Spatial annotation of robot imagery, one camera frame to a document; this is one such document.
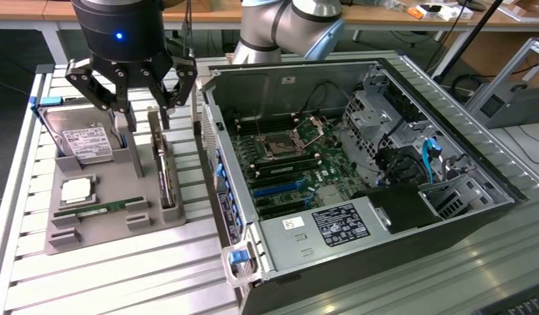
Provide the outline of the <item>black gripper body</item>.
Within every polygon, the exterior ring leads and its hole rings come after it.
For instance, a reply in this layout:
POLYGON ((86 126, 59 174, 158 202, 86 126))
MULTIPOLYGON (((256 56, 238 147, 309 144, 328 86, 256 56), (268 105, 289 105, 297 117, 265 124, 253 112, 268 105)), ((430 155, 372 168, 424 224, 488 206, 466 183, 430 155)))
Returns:
POLYGON ((171 60, 158 1, 73 1, 93 71, 115 83, 145 87, 141 66, 161 79, 171 60))

